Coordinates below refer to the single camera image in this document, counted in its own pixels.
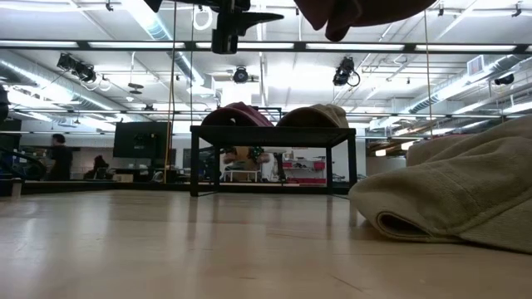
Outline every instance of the black table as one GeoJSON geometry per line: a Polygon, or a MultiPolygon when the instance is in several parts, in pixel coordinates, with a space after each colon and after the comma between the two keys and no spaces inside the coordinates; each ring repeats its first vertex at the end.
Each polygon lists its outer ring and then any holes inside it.
{"type": "MultiPolygon", "coordinates": [[[[349,187],[357,182],[357,153],[355,129],[339,128],[292,128],[292,127],[238,127],[219,125],[193,125],[191,161],[190,161],[190,195],[198,196],[200,138],[214,146],[214,152],[230,146],[278,146],[308,147],[326,150],[327,189],[333,193],[333,147],[348,142],[349,187]]],[[[214,155],[215,174],[219,172],[219,154],[214,155]]],[[[219,176],[214,176],[214,186],[219,187],[219,176]]]]}

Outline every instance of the ventilation pipe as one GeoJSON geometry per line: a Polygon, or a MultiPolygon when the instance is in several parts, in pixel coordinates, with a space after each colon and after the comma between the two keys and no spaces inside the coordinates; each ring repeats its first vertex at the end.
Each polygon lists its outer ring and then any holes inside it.
{"type": "MultiPolygon", "coordinates": [[[[166,26],[163,24],[157,14],[151,11],[144,1],[127,0],[122,1],[122,5],[153,40],[167,42],[173,41],[173,37],[166,26]]],[[[170,59],[172,58],[171,51],[167,52],[166,54],[168,54],[170,59]]],[[[192,67],[192,65],[190,65],[190,61],[186,58],[183,52],[175,52],[174,63],[181,70],[183,75],[189,80],[196,83],[198,86],[202,86],[204,84],[204,78],[192,67]]]]}
{"type": "MultiPolygon", "coordinates": [[[[507,55],[499,56],[483,56],[484,68],[481,72],[470,74],[468,70],[453,76],[435,87],[432,87],[431,97],[428,93],[418,96],[414,100],[413,105],[399,112],[400,114],[415,114],[430,105],[437,104],[443,100],[456,96],[463,91],[467,91],[474,86],[475,83],[481,81],[490,81],[502,76],[508,76],[519,70],[520,65],[530,60],[528,55],[507,55]]],[[[401,117],[389,117],[382,120],[373,120],[370,123],[370,130],[384,128],[399,121],[401,117]]]]}
{"type": "MultiPolygon", "coordinates": [[[[125,109],[124,106],[118,105],[104,96],[87,91],[79,83],[49,71],[8,50],[0,50],[0,78],[10,85],[39,88],[42,90],[39,94],[56,101],[63,101],[66,105],[73,100],[79,102],[75,105],[76,110],[125,109]]],[[[137,117],[137,119],[147,120],[144,117],[137,117]]]]}

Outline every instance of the table leg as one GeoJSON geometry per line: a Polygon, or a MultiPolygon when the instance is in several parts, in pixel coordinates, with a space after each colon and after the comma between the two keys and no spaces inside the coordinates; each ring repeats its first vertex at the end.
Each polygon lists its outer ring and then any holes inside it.
{"type": "Polygon", "coordinates": [[[327,192],[333,194],[333,148],[326,148],[327,192]]]}
{"type": "Polygon", "coordinates": [[[349,188],[357,183],[357,146],[355,134],[347,137],[347,158],[349,159],[349,188]]]}
{"type": "Polygon", "coordinates": [[[214,176],[214,188],[216,191],[219,189],[219,147],[214,147],[214,166],[213,166],[213,176],[214,176]]]}
{"type": "Polygon", "coordinates": [[[190,196],[198,197],[198,184],[200,180],[200,136],[192,132],[192,145],[190,148],[190,196]]]}

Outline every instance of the folded fabric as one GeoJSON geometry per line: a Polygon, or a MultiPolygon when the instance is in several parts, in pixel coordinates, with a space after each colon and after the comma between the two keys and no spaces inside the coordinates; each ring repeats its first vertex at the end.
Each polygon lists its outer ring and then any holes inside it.
{"type": "MultiPolygon", "coordinates": [[[[233,103],[208,114],[201,125],[273,126],[252,106],[233,103]]],[[[346,111],[335,105],[313,105],[286,114],[277,126],[308,128],[348,128],[346,111]]]]}
{"type": "Polygon", "coordinates": [[[436,0],[294,0],[305,18],[325,36],[341,41],[350,27],[376,26],[404,20],[422,12],[436,0]]]}
{"type": "Polygon", "coordinates": [[[390,238],[532,254],[531,128],[532,115],[414,145],[409,167],[364,179],[349,198],[390,238]]]}

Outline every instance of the wooden floor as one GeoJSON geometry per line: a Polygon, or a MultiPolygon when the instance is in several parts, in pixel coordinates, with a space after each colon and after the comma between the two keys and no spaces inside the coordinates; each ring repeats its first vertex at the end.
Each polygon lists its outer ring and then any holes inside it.
{"type": "Polygon", "coordinates": [[[27,196],[0,203],[0,298],[532,297],[531,256],[390,242],[354,215],[326,196],[27,196]]]}

